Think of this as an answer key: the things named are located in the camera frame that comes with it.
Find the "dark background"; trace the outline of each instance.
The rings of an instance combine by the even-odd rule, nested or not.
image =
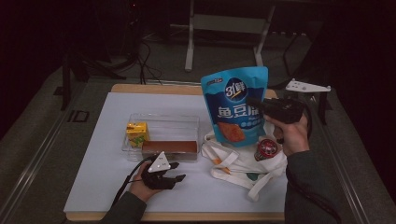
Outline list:
[[[62,58],[77,45],[93,58],[105,60],[109,54],[126,54],[134,44],[123,43],[125,22],[133,20],[125,1],[1,1],[0,7],[0,137],[18,118],[49,74],[58,69]],[[169,22],[188,24],[189,3],[184,0],[144,1],[136,13],[142,22],[166,36]],[[308,21],[323,21],[323,27],[301,66],[299,74],[319,71],[350,116],[384,181],[396,200],[392,181],[396,150],[393,77],[396,47],[395,6],[390,0],[340,1],[338,7],[283,4],[276,9],[272,31],[305,32]],[[219,10],[238,15],[239,7],[262,4],[227,1],[217,7],[205,1],[197,10]],[[261,15],[251,10],[249,15]],[[323,82],[324,77],[317,77]]]

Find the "white tracking marker plate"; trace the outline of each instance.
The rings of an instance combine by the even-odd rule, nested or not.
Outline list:
[[[332,88],[317,86],[305,82],[296,81],[293,79],[288,86],[286,86],[287,91],[301,91],[301,92],[316,92],[316,91],[330,91]]]
[[[171,165],[169,164],[168,159],[166,159],[165,152],[161,152],[157,159],[148,168],[148,172],[154,173],[158,171],[169,170],[170,168]]]

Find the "hand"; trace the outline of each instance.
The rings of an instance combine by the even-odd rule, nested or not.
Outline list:
[[[299,122],[285,124],[279,120],[264,116],[265,120],[273,123],[276,128],[274,136],[276,139],[283,138],[283,152],[286,156],[290,156],[296,152],[309,150],[308,142],[308,120],[303,114]]]
[[[148,202],[154,194],[162,191],[161,189],[150,189],[143,182],[141,175],[147,165],[151,165],[151,163],[145,162],[140,166],[137,175],[134,175],[134,182],[132,182],[131,187],[129,187],[129,191],[145,203]]]

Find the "desk leg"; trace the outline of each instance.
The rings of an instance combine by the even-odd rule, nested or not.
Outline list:
[[[194,56],[194,0],[190,0],[190,24],[189,24],[189,45],[187,46],[186,72],[192,70],[192,59]]]
[[[271,6],[270,11],[268,13],[267,20],[264,23],[264,26],[262,27],[260,43],[259,43],[259,45],[257,47],[253,48],[254,58],[256,59],[257,66],[263,66],[263,62],[262,62],[262,47],[264,46],[265,38],[268,35],[268,31],[269,31],[270,25],[271,25],[271,20],[272,20],[272,18],[274,16],[274,11],[275,11],[275,6]]]

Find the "person's left hand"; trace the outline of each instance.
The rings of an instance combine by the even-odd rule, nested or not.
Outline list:
[[[141,175],[147,165],[151,165],[151,163],[145,162],[140,166],[137,175],[134,175],[134,182],[132,182],[131,187],[129,187],[129,191],[145,203],[148,202],[154,194],[162,191],[161,189],[150,189],[143,182]]]

